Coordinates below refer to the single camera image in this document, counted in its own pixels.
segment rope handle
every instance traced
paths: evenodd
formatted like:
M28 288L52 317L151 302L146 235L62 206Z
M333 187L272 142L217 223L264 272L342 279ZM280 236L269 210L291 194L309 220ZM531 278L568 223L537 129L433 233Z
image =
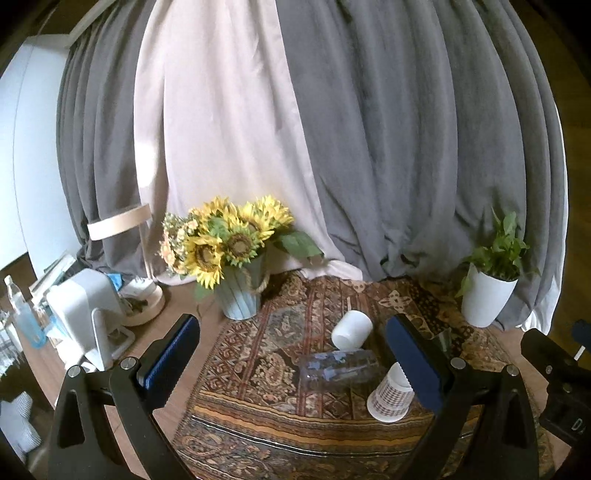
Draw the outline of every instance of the rope handle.
M267 285L269 284L269 279L271 278L271 272L268 268L266 268L265 276L263 277L261 284L257 288L253 288L251 273L246 268L242 269L242 273L244 273L244 276L246 277L246 286L249 288L251 293L254 294L262 293L265 290L265 288L267 288Z

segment blue gripper pad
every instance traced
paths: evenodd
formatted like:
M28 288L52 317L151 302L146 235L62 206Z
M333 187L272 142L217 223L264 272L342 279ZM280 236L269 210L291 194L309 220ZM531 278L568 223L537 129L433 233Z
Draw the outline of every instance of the blue gripper pad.
M199 321L181 315L166 336L153 342L142 357L137 380L144 388L145 405L150 409L166 405L185 367L199 344Z
M443 407L444 387L450 379L443 353L425 340L404 315L389 319L386 340L421 405L437 414Z

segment artificial flower bouquet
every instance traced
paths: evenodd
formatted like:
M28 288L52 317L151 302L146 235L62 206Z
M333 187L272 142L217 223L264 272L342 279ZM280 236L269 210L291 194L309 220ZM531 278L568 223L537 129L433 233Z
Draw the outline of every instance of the artificial flower bouquet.
M195 277L200 300L224 281L228 268L243 269L269 244L299 259L322 255L293 223L289 208L271 196L242 206L215 197L186 217L166 214L160 256L171 273Z

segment paisley pattern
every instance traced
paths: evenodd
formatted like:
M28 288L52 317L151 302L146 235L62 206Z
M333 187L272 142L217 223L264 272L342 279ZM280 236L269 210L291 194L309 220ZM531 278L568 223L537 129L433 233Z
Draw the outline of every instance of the paisley pattern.
M260 314L231 322L212 349L173 441L198 478L269 480L387 480L404 463L433 415L415 398L394 424L366 408L376 385L341 393L299 390L302 355L334 350L330 332L348 308L365 312L374 331L365 348L385 368L394 358L385 323L404 313L426 338L451 329L452 350L473 367L500 371L510 362L496 337L475 330L439 285L409 278L380 283L334 277L272 278ZM442 472L459 464L478 419L473 408ZM538 429L540 470L553 467L547 436Z

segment blue water bottle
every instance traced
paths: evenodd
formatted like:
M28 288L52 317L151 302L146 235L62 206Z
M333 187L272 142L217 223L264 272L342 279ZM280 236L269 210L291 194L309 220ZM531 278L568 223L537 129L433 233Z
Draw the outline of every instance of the blue water bottle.
M47 337L37 322L35 314L10 275L4 279L4 283L8 287L8 299L14 310L12 322L27 337L33 347L41 348L45 345Z

